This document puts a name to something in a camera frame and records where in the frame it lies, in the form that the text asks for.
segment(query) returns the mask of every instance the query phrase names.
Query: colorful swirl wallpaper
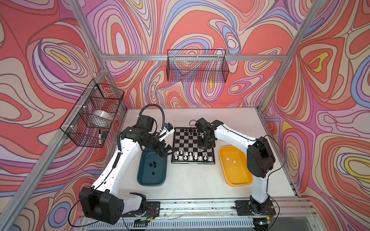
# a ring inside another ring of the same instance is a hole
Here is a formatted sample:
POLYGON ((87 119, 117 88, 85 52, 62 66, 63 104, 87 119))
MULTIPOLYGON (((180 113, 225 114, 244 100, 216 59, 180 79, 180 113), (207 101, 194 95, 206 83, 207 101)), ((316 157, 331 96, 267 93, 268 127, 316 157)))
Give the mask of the colorful swirl wallpaper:
MULTIPOLYGON (((311 1, 78 2, 106 54, 285 54, 311 1)), ((370 227, 369 31, 369 0, 327 0, 263 108, 328 230, 370 227)), ((129 108, 257 106, 279 63, 228 64, 224 84, 182 84, 167 82, 166 62, 107 62, 129 108)), ((0 212, 99 69, 69 0, 0 0, 0 212)), ((100 175, 122 116, 102 149, 65 142, 12 231, 71 230, 71 206, 100 175)))
MULTIPOLYGON (((105 54, 167 54, 225 48, 228 54, 285 54, 310 0, 94 0, 82 3, 105 54)), ((166 62, 111 61, 126 107, 257 106, 278 62, 230 61, 226 83, 169 83, 166 62)))
MULTIPOLYGON (((0 213, 99 70, 67 0, 0 0, 0 213)), ((100 175, 120 118, 102 149, 65 142, 13 231, 70 230, 66 214, 100 175)))
POLYGON ((327 230, 370 229, 370 1, 326 1, 263 109, 327 230))

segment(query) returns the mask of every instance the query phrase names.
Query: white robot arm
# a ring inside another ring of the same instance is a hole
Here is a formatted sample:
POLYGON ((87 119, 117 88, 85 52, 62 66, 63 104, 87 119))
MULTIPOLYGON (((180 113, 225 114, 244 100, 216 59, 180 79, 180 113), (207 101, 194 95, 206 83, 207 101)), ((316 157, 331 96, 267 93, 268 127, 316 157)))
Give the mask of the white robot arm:
POLYGON ((221 121, 212 123, 204 118, 197 120, 195 126, 202 132, 198 146, 202 149, 215 147, 215 140, 224 140, 238 148, 247 156, 247 168, 253 175, 253 189, 250 196, 250 210, 261 214, 270 197, 267 193, 268 171, 272 170, 275 157, 266 138, 258 139, 237 132, 221 121))
POLYGON ((105 170, 91 187, 83 187, 80 191, 79 198, 86 217, 115 224, 122 214, 136 211, 141 215, 146 211, 145 195, 130 193, 119 199, 117 194, 128 165, 142 146, 152 148, 160 157, 172 154, 172 147, 166 147, 163 139, 175 131, 173 126, 166 123, 159 133, 150 134, 153 121, 150 116, 141 115, 137 124, 118 134, 117 149, 105 170))

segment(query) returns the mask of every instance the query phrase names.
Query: wire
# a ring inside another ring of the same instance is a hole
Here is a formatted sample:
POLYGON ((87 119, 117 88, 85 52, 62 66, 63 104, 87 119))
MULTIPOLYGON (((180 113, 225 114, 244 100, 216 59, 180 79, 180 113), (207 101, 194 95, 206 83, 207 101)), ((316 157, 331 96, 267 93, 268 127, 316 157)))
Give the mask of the wire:
MULTIPOLYGON (((113 170, 113 168, 111 169, 111 171, 108 173, 108 175, 105 177, 105 179, 104 179, 104 181, 108 178, 108 176, 111 174, 111 172, 112 172, 112 170, 113 170)), ((80 228, 80 227, 85 227, 85 226, 88 226, 88 225, 92 225, 92 224, 95 224, 95 223, 97 223, 97 222, 99 222, 99 221, 95 221, 95 222, 93 222, 93 223, 89 223, 89 224, 87 224, 87 225, 72 225, 71 224, 71 221, 70 221, 70 217, 71 217, 71 212, 72 212, 72 209, 77 205, 77 203, 79 202, 79 201, 81 201, 83 198, 85 198, 85 197, 87 197, 88 195, 90 195, 91 193, 93 193, 93 192, 95 192, 103 183, 104 183, 104 181, 101 183, 101 184, 99 184, 99 186, 98 187, 96 187, 96 188, 94 188, 94 190, 92 190, 91 192, 89 192, 88 194, 86 194, 85 196, 83 196, 82 198, 80 198, 76 203, 74 203, 74 205, 72 206, 72 208, 71 208, 71 210, 69 211, 69 213, 68 213, 68 223, 69 223, 69 225, 70 226, 72 226, 72 227, 75 227, 75 228, 80 228)))
MULTIPOLYGON (((192 119, 191 121, 195 121, 195 124, 196 124, 196 120, 192 119)), ((193 125, 190 124, 191 121, 189 121, 189 126, 195 126, 195 124, 193 125)))
POLYGON ((123 217, 122 217, 122 220, 123 220, 123 223, 124 223, 124 224, 125 224, 125 226, 126 226, 126 229, 127 229, 128 231, 131 231, 131 229, 129 229, 129 228, 127 227, 126 222, 125 222, 125 219, 123 219, 123 217))
POLYGON ((267 230, 270 230, 270 229, 272 228, 272 226, 275 224, 275 222, 276 222, 276 220, 278 219, 279 214, 280 214, 280 206, 279 206, 279 204, 276 202, 276 200, 275 200, 274 198, 272 198, 272 197, 270 197, 270 198, 271 198, 271 199, 273 199, 273 200, 275 201, 275 203, 276 203, 277 207, 279 208, 279 212, 277 213, 277 216, 276 216, 276 218, 275 218, 274 222, 272 223, 272 225, 271 225, 267 230))

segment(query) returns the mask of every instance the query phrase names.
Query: metal rail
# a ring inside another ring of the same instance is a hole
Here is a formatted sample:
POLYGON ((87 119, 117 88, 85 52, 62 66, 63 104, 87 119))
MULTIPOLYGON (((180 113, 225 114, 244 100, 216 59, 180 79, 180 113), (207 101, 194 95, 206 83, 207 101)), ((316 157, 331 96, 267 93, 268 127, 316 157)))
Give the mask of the metal rail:
MULTIPOLYGON (((167 61, 167 55, 164 54, 127 54, 127 55, 110 55, 103 54, 103 61, 167 61)), ((226 61, 284 61, 286 55, 225 55, 226 61)))
MULTIPOLYGON (((104 79, 105 74, 106 69, 101 69, 98 75, 95 77, 95 82, 100 83, 104 79)), ((67 124, 76 116, 80 107, 84 104, 89 94, 93 90, 95 82, 90 82, 90 85, 87 87, 76 106, 72 109, 64 124, 67 124)), ((11 229, 66 139, 67 135, 61 129, 59 129, 44 153, 40 156, 30 173, 27 175, 26 179, 22 182, 19 189, 16 191, 1 213, 0 231, 8 231, 11 229)))
POLYGON ((298 28, 296 35, 294 36, 292 43, 290 44, 288 51, 286 53, 286 59, 284 62, 279 65, 276 73, 272 77, 270 83, 268 84, 265 92, 262 95, 261 100, 258 103, 257 108, 260 109, 265 105, 265 103, 269 100, 270 94, 276 88, 276 84, 283 76, 285 69, 288 67, 290 60, 293 58, 294 53, 296 52, 299 44, 301 43, 303 37, 306 35, 307 30, 310 28, 313 20, 315 19, 317 13, 321 9, 322 5, 324 4, 325 0, 315 0, 313 1, 311 7, 309 8, 305 18, 301 26, 298 28))

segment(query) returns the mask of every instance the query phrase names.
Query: wire basket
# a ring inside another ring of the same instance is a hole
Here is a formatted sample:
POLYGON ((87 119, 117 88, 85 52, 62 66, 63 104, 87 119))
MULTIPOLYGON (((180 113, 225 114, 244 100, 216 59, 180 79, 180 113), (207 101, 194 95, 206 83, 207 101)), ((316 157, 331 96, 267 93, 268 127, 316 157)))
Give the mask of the wire basket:
POLYGON ((123 96, 124 91, 114 86, 95 84, 64 132, 77 146, 103 147, 123 96))
POLYGON ((226 82, 229 66, 226 50, 167 50, 167 81, 226 82))

